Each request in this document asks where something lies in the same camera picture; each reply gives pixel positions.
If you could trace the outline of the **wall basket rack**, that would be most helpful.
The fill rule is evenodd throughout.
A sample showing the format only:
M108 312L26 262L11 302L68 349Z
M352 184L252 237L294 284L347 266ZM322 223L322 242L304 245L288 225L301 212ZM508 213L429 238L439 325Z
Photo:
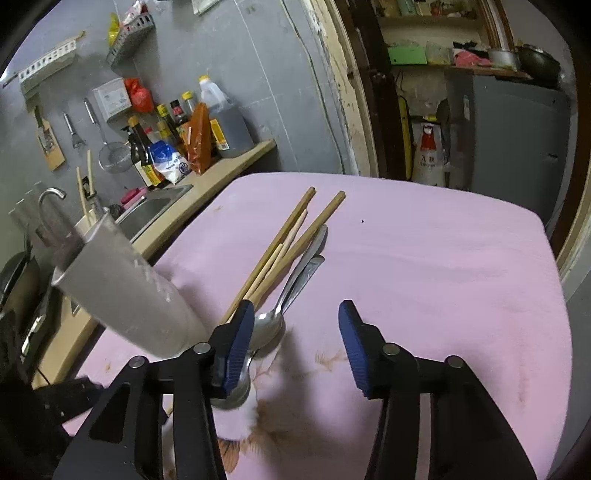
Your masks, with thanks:
M130 59L153 29L154 22L149 13L142 13L133 19L130 24L123 26L108 50L106 55L107 64L114 67Z

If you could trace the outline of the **orange sauce pouch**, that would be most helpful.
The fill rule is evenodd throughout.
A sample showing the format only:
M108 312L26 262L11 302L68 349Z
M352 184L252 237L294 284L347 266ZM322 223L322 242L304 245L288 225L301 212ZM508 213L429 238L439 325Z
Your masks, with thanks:
M200 102L195 107L186 130L187 160L195 173L202 174L211 166L211 149L208 109L204 102Z

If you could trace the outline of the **red plastic bag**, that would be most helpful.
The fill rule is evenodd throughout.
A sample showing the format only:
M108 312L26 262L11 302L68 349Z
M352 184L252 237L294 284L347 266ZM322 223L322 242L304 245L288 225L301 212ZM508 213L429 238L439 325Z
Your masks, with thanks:
M123 83L131 101L132 108L138 113L152 113L154 104L150 91L138 78L124 78Z

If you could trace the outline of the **white plastic utensil holder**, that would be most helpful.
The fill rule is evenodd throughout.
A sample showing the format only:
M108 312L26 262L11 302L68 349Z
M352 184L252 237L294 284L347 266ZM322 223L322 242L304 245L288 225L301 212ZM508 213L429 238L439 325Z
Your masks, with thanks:
M86 234L52 285L93 319L158 358L176 356L207 339L207 330L176 287L159 275L110 215Z

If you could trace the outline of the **grey cabinet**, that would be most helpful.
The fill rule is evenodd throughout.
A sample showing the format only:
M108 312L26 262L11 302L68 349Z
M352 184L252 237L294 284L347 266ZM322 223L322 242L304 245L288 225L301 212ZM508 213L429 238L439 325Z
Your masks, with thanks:
M446 73L450 183L513 203L548 223L564 175L570 102L528 83Z

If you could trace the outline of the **large oil jug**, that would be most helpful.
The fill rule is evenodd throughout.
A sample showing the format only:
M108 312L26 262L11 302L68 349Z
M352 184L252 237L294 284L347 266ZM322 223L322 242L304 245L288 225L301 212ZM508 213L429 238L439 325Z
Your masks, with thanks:
M254 143L242 113L207 75L198 78L201 101L207 107L214 142L223 158L235 158L253 148Z

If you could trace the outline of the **dark soy sauce bottle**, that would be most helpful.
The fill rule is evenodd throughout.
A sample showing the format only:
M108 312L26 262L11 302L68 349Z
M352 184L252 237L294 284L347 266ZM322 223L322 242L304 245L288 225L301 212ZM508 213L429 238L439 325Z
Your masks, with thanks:
M163 185L163 177L155 169L149 151L151 141L140 125L139 118L135 115L128 118L129 135L132 158L139 164L140 171L147 179L151 188L160 188Z

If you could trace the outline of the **steel kitchen sink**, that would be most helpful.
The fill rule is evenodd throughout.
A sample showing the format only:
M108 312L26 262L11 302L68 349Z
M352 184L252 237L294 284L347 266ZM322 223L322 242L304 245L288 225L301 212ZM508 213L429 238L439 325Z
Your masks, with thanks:
M134 242L150 225L152 225L176 201L183 197L191 185L148 191L115 221L124 236Z

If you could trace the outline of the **green box on shelf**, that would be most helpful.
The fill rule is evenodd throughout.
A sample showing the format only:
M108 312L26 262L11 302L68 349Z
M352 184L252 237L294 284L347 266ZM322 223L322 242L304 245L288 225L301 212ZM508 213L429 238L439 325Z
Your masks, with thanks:
M390 46L388 54L392 65L427 65L425 49L421 45Z

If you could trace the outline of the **wooden chopstick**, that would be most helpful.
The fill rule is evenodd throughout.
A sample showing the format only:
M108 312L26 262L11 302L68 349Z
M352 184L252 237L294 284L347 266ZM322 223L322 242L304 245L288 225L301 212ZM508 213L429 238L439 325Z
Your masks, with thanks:
M264 279L270 276L270 273L273 272L273 269L276 268L276 265L279 264L283 256L287 254L288 249L290 249L291 244L294 242L294 238L297 236L298 230L300 230L301 225L304 224L304 220L307 215L308 210L304 209L304 211L301 212L301 215L298 216L294 226L290 229L290 232L287 233L287 237L283 240L283 243L280 243L280 245L276 247L276 250L274 250L273 254L270 256L270 259L267 260L266 265L263 266L263 270L259 272L259 275L256 276L252 286L250 286L249 290L246 291L245 300L252 298L253 293L256 292L256 289L259 288L259 285L263 283Z
M240 301L249 298L252 295L259 284L266 278L267 272L270 271L271 267L276 264L277 258L280 258L281 252L290 246L290 242L293 241L293 234L297 232L301 223L304 222L305 216L307 216L307 207L311 202L311 199L315 196L315 187L308 188L305 191L301 200L298 201L297 206L291 211L290 216L281 226L280 231L274 236L273 241L270 242L269 247L260 257L256 267L253 268L249 277L245 280L242 287L238 290L235 299L232 300L228 307L228 310L222 315L220 324L228 323L231 316L235 313L236 308Z
M286 270L287 267L290 267L295 258L304 253L308 244L310 244L311 240L315 238L315 234L318 233L318 230L320 230L322 225L329 220L345 199L346 192L339 191L338 194L332 198L332 201L329 202L327 207L325 207L318 217L315 218L315 221L308 226L308 229L304 231L304 234L302 234L297 242L290 247L290 250L287 251L286 255L284 255L283 258L280 259L280 262L277 263L276 268L270 271L270 274L266 276L266 279L260 283L259 287L256 288L256 291L253 292L252 297L249 298L253 307L259 309L260 304L263 303L264 297L266 297L270 292L271 287L273 287L273 285L276 284L276 281L283 275L283 271Z

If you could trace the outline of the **white blue salt bag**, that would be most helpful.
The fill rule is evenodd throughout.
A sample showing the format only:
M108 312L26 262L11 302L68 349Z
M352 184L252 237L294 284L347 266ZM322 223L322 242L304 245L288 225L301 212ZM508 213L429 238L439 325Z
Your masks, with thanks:
M176 185L190 174L186 159L174 147L165 141L157 141L149 146L155 169L170 183Z

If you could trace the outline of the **metal spoon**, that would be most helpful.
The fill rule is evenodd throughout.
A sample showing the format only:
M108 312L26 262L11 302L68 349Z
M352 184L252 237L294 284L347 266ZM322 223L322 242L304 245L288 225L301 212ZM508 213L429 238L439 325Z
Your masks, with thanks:
M249 343L249 352L256 352L266 347L267 344L270 344L276 338L281 329L283 329L284 313L290 308L294 299L300 295L301 290L310 281L311 276L315 274L315 271L324 262L321 250L325 245L328 233L328 226L325 224L322 225L307 250L304 251L304 255L301 256L294 271L288 277L287 283L284 285L283 291L281 291L280 297L276 301L276 305L269 312L259 314L256 317L252 339L250 339Z
M245 361L242 365L242 371L235 389L225 399L212 399L211 405L221 410L231 410L242 405L250 390L249 367L256 355L263 355L270 350L270 346L280 339L280 333L284 331L284 313L294 302L301 290L307 285L311 277L318 270L318 267L324 263L325 258L322 255L315 255L308 260L301 259L297 268L291 273L286 285L281 291L279 299L273 310L259 314L254 321L252 340L250 340L249 351L246 353Z

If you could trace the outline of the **red white gas bottle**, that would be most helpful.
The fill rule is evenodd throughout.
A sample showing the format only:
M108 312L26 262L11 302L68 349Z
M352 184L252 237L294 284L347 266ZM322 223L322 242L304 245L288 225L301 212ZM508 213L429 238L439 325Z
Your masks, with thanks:
M437 128L424 123L415 151L412 181L436 187L445 186L443 150L437 143Z

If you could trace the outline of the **pink floral tablecloth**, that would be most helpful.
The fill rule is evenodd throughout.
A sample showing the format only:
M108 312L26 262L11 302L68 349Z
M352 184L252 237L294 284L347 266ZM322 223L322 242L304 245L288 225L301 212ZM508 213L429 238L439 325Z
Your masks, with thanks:
M279 347L252 364L242 409L217 412L232 479L361 479L380 403L356 388L339 334L352 300L413 355L465 359L539 478L567 415L572 346L554 255L539 217L463 191L372 178L273 173L233 181L170 245L156 270L209 327L304 192L315 219L336 193L324 264L287 311Z

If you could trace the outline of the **white wall box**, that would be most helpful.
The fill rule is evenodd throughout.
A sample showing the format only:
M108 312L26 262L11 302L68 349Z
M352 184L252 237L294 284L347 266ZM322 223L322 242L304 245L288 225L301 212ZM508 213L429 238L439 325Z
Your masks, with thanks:
M131 101L122 77L94 88L92 93L105 122L131 108Z

